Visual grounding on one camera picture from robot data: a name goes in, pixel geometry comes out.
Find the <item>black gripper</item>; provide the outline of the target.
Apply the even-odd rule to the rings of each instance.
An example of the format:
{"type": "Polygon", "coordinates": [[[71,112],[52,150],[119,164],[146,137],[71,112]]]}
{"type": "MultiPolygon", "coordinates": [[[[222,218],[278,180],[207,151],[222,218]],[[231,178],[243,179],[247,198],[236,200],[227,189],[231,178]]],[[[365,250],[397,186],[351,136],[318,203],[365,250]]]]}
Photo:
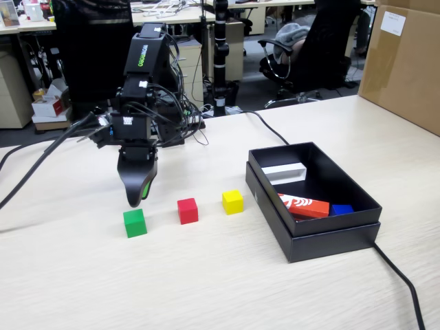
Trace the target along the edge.
{"type": "Polygon", "coordinates": [[[120,152],[118,174],[130,207],[138,207],[150,193],[157,175],[157,147],[151,139],[151,119],[141,113],[111,114],[110,145],[143,148],[148,152],[120,152]]]}

